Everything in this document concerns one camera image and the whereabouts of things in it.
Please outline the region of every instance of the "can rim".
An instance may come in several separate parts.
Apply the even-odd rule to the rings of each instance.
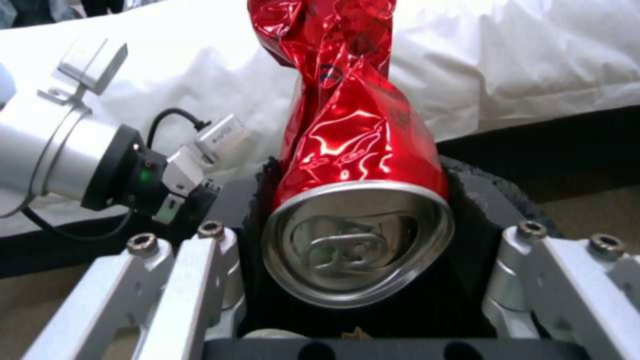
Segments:
[[[287,271],[282,259],[277,256],[276,239],[282,236],[278,229],[282,228],[282,213],[302,205],[306,200],[330,193],[351,190],[395,190],[409,192],[425,200],[433,201],[439,213],[439,222],[428,240],[429,246],[413,254],[414,264],[409,269],[396,269],[383,278],[381,282],[370,287],[355,290],[352,295],[331,295],[328,292],[317,291],[313,288],[301,289],[304,284]],[[318,186],[291,197],[281,204],[269,217],[262,234],[262,258],[265,267],[272,278],[285,291],[294,297],[320,307],[334,309],[349,309],[366,306],[381,301],[398,290],[404,288],[414,278],[420,275],[446,249],[454,233],[453,214],[448,203],[437,193],[427,188],[399,181],[365,180],[346,181]]]

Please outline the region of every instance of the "bolt head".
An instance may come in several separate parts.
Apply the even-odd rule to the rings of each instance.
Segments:
[[[127,241],[127,250],[130,254],[147,258],[158,251],[157,236],[152,233],[142,233]]]
[[[547,228],[535,221],[524,220],[518,223],[516,235],[519,239],[531,243],[547,237]]]
[[[219,221],[205,221],[198,227],[198,236],[220,240],[225,237],[225,226]]]
[[[589,251],[600,259],[616,261],[625,254],[625,243],[615,236],[594,234],[589,239]]]

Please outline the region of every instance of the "can lid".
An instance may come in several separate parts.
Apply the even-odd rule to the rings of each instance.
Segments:
[[[269,218],[267,270],[305,302],[372,304],[400,290],[446,248],[454,231],[446,201],[421,186],[350,181],[298,194]]]

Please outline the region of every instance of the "green led light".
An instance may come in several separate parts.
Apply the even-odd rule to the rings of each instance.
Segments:
[[[151,173],[150,170],[142,170],[142,172],[140,173],[140,182],[143,184],[147,184],[149,182],[151,182],[151,180],[153,179],[153,174]]]

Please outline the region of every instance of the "mounting hole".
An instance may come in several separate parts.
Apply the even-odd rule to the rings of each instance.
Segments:
[[[542,226],[540,226],[540,224],[537,224],[533,221],[527,221],[525,226],[527,227],[527,229],[532,230],[532,231],[540,231],[542,230]]]
[[[449,343],[444,348],[445,360],[484,360],[480,352],[468,343]]]
[[[618,239],[616,238],[612,238],[610,236],[606,236],[606,235],[602,235],[600,237],[600,241],[602,241],[603,243],[609,245],[609,246],[618,246],[620,245],[620,243],[618,242]]]
[[[300,349],[298,360],[335,360],[335,352],[329,345],[316,341]]]
[[[146,235],[146,234],[143,234],[143,235],[140,235],[140,236],[137,236],[137,237],[133,238],[133,243],[135,245],[143,245],[143,244],[146,244],[146,243],[148,243],[150,241],[152,241],[151,235]]]
[[[538,275],[538,278],[536,279],[536,283],[538,283],[538,286],[540,288],[544,287],[545,286],[545,274],[540,273]]]
[[[217,222],[207,222],[202,226],[202,229],[206,230],[206,231],[214,231],[214,230],[218,230],[218,228],[220,227],[220,225]]]

